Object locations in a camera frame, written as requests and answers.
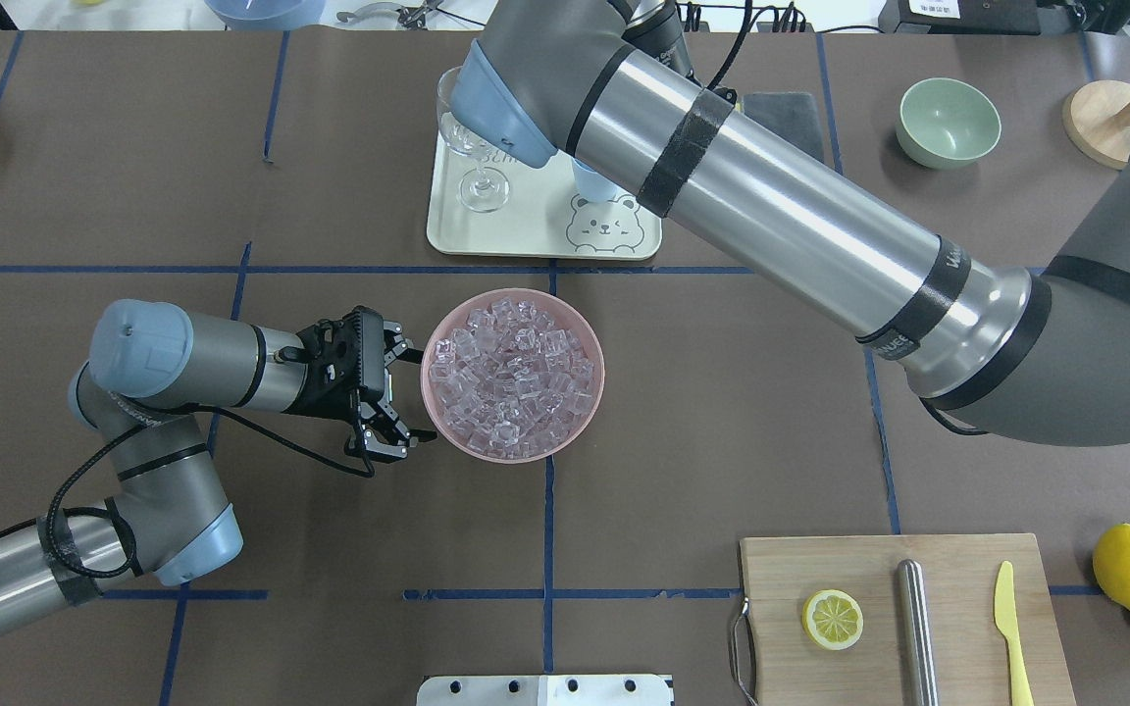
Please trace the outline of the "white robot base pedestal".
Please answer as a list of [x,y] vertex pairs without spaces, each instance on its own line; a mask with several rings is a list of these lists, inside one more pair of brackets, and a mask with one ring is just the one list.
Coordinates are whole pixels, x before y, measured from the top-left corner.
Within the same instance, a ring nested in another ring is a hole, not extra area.
[[417,705],[673,705],[673,680],[657,674],[436,676]]

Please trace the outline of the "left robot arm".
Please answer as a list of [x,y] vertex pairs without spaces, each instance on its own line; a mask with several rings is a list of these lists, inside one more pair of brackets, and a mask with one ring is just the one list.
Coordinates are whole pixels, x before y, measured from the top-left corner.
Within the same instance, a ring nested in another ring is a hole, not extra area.
[[111,460],[120,491],[64,508],[67,479],[40,518],[0,532],[0,637],[144,574],[176,586],[237,557],[238,522],[198,412],[342,422],[357,465],[339,469],[370,478],[436,436],[393,408],[390,365],[421,358],[399,323],[365,307],[287,333],[166,300],[114,300],[68,401],[103,438],[94,459]]

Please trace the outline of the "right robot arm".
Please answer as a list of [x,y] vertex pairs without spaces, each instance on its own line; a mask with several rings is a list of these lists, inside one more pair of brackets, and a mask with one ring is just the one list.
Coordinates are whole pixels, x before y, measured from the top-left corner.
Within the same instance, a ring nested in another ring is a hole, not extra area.
[[993,270],[625,40],[634,1],[502,1],[457,120],[577,157],[875,356],[933,413],[1040,445],[1130,443],[1130,162],[1038,274]]

